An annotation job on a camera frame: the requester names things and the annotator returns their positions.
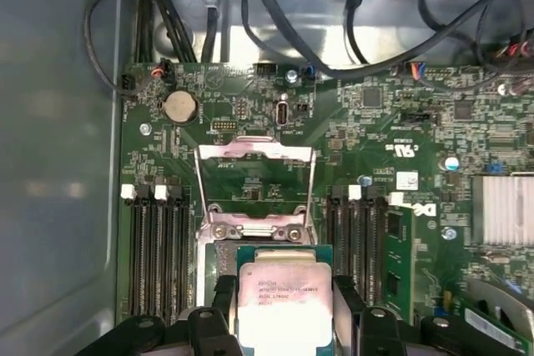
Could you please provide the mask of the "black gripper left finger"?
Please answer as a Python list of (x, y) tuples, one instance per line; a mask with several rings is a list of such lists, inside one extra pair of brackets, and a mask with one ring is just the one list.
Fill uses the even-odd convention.
[(230, 332), (238, 279), (223, 275), (215, 285), (210, 307), (193, 308), (185, 319), (167, 326), (156, 316), (124, 320), (78, 351), (79, 355), (241, 355)]

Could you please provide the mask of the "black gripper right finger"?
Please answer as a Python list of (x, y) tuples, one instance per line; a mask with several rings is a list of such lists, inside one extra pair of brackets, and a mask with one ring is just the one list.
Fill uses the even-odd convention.
[(351, 277), (332, 278), (333, 325), (343, 355), (518, 355), (459, 317), (423, 318), (417, 326), (368, 306)]

